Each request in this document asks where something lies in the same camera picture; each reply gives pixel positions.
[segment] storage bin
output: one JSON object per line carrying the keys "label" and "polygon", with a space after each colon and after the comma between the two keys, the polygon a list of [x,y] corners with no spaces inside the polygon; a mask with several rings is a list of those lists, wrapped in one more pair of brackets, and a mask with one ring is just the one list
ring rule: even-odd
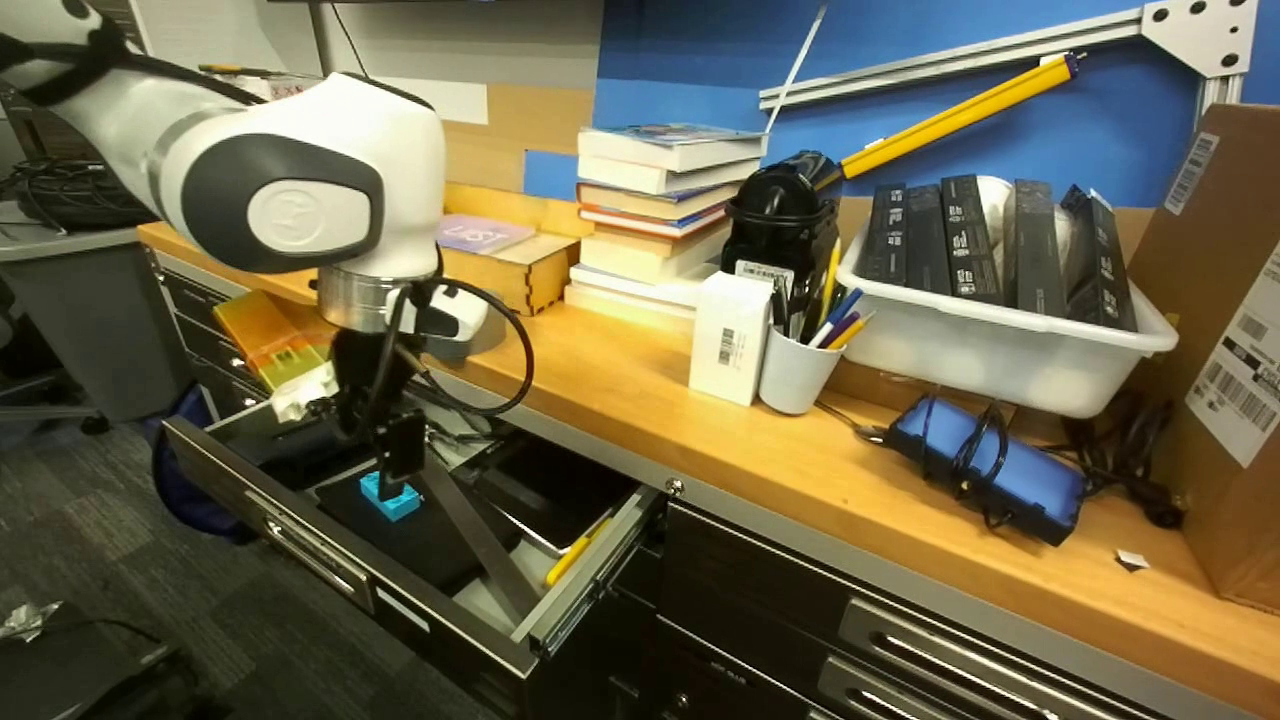
{"label": "storage bin", "polygon": [[866,281],[854,272],[856,257],[860,239],[846,251],[839,284],[866,294],[868,327],[846,358],[868,370],[1088,422],[1144,358],[1175,349],[1172,323],[1140,289],[1131,289],[1135,332],[1119,332]]}

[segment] box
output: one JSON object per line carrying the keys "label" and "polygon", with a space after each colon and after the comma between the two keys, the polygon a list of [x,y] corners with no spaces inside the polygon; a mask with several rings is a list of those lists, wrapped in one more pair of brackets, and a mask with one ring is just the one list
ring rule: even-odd
{"label": "box", "polygon": [[1210,109],[1131,276],[1179,316],[1152,458],[1211,588],[1280,612],[1280,109]]}
{"label": "box", "polygon": [[1131,289],[1135,332],[1039,316],[906,284],[856,276],[854,245],[839,284],[866,289],[868,327],[848,345],[848,360],[965,390],[976,397],[1055,414],[1095,418],[1144,358],[1175,345],[1172,323]]}

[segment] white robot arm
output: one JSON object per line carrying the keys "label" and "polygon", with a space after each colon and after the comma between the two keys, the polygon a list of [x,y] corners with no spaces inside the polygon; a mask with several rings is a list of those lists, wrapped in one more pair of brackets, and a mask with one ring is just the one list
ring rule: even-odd
{"label": "white robot arm", "polygon": [[139,55],[84,0],[4,0],[0,87],[80,129],[122,183],[243,272],[321,267],[321,314],[385,332],[389,294],[438,272],[442,117],[328,78],[287,101]]}

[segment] blue wall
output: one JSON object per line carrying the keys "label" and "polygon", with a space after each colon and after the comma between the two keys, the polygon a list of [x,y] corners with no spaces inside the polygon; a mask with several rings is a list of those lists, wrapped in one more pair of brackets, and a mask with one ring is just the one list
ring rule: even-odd
{"label": "blue wall", "polygon": [[[1244,101],[1280,103],[1280,7],[1260,0]],[[762,87],[776,87],[822,0],[605,0],[597,124],[707,119],[763,129]],[[976,43],[1135,0],[834,0],[804,78],[854,71],[919,53]],[[773,161],[822,147],[834,161],[892,136],[1023,67],[969,71],[871,96],[785,109]],[[941,140],[854,183],[926,183],[948,173],[1086,183],[1114,205],[1161,205],[1198,117],[1198,78],[1150,39],[1088,53],[1080,78],[1051,96]]]}

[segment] white cup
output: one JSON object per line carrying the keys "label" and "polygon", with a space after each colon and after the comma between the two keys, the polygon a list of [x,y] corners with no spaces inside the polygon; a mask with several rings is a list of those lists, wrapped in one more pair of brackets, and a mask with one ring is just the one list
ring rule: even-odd
{"label": "white cup", "polygon": [[785,418],[799,418],[815,403],[839,351],[808,349],[785,332],[767,332],[762,402]]}

